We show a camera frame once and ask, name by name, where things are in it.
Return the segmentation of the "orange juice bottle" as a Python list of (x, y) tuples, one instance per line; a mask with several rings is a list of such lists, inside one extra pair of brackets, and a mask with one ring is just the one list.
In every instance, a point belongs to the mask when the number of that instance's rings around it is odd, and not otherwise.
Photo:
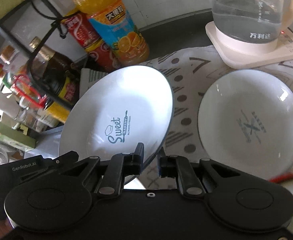
[(142, 63), (149, 46), (122, 0), (73, 0), (122, 66)]

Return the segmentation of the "patterned white table cloth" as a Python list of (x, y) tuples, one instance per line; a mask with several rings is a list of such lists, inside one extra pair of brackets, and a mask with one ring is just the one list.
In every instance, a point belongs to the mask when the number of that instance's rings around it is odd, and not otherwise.
[[(165, 140), (167, 154), (183, 155), (191, 161), (205, 157), (198, 135), (198, 109), (206, 90), (232, 72), (214, 46), (175, 51), (145, 62), (165, 75), (174, 92), (174, 115)], [(284, 82), (293, 91), (293, 60), (259, 67)]]

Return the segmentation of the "glass electric kettle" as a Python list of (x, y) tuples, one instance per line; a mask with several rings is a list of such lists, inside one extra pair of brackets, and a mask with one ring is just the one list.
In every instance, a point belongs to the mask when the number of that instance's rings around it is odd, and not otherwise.
[(293, 0), (211, 0), (215, 26), (235, 40), (265, 44), (293, 23)]

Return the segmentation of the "dark soy sauce bottle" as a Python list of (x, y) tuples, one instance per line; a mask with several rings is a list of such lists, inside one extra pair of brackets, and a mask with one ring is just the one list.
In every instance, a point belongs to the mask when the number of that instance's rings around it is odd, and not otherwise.
[(73, 69), (73, 66), (74, 62), (70, 58), (44, 44), (31, 67), (34, 79), (49, 92), (44, 110), (63, 124), (70, 114), (70, 109), (59, 104), (52, 97), (60, 98), (70, 106), (77, 103), (80, 73)]

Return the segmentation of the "green carton box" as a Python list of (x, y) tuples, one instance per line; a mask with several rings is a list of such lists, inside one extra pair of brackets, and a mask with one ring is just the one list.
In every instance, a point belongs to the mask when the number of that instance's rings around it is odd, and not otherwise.
[(0, 142), (24, 152), (33, 150), (36, 146), (35, 139), (6, 126), (2, 122), (0, 122)]

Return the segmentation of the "red cola can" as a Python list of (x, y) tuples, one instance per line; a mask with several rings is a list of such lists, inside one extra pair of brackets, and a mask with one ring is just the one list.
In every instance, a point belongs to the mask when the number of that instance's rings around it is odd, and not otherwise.
[(61, 23), (101, 71), (110, 73), (121, 67), (110, 47), (89, 23), (85, 13), (73, 9), (65, 14), (65, 17), (66, 19), (62, 20)]

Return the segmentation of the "white Sweet bakery plate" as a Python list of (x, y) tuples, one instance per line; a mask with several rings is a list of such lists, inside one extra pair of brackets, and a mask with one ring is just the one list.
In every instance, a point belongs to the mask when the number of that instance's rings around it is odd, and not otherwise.
[(75, 151), (79, 160), (132, 153), (144, 144), (143, 169), (163, 146), (174, 113), (167, 78), (148, 66), (112, 72), (89, 88), (71, 110), (59, 142), (59, 155)]

